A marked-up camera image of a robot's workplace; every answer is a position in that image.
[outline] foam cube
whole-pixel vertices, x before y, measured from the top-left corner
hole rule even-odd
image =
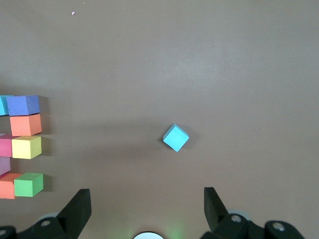
[[[17,197],[34,197],[42,190],[42,173],[24,173],[14,180],[14,195]]]
[[[5,177],[0,178],[0,198],[15,199],[14,180],[20,177],[19,173],[9,173]]]
[[[0,136],[0,157],[12,157],[11,141],[16,138],[9,134]]]
[[[188,134],[176,124],[173,124],[163,136],[163,141],[178,152],[188,141]]]
[[[13,136],[31,136],[42,131],[40,114],[10,117]]]
[[[0,157],[0,177],[10,170],[10,157]]]
[[[21,136],[12,140],[12,157],[32,159],[42,153],[40,136]]]
[[[28,116],[40,112],[38,96],[13,96],[7,97],[10,116]]]
[[[8,104],[6,98],[9,96],[0,96],[0,116],[6,116],[9,114]]]

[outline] blue cube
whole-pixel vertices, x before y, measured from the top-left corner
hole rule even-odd
[[[9,114],[8,104],[6,98],[9,96],[0,96],[0,116],[6,116]]]
[[[163,136],[163,141],[176,152],[178,152],[183,147],[188,139],[188,134],[176,124],[173,124],[167,131],[167,133]]]
[[[38,96],[7,97],[10,116],[29,116],[40,112]]]

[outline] brown table surface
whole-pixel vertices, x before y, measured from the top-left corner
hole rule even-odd
[[[90,188],[81,239],[198,239],[213,186],[255,223],[317,238],[318,13],[315,0],[1,0],[0,94],[40,95],[42,110],[43,154],[12,172],[44,173],[45,189],[0,200],[0,225],[24,230]],[[173,123],[190,136],[178,153],[161,140]]]

